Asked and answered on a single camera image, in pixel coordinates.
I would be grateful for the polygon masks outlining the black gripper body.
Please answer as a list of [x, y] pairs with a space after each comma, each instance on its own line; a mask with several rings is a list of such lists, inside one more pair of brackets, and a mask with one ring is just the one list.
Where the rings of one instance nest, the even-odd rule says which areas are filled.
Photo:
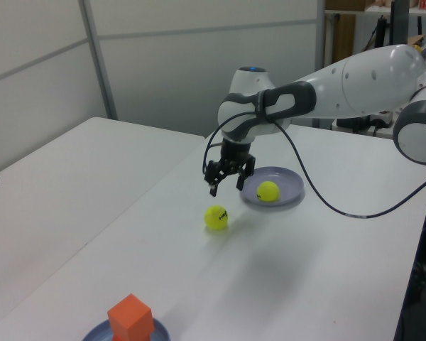
[[220, 163], [223, 171], [251, 170], [253, 156], [250, 154], [251, 145], [230, 140], [222, 141]]

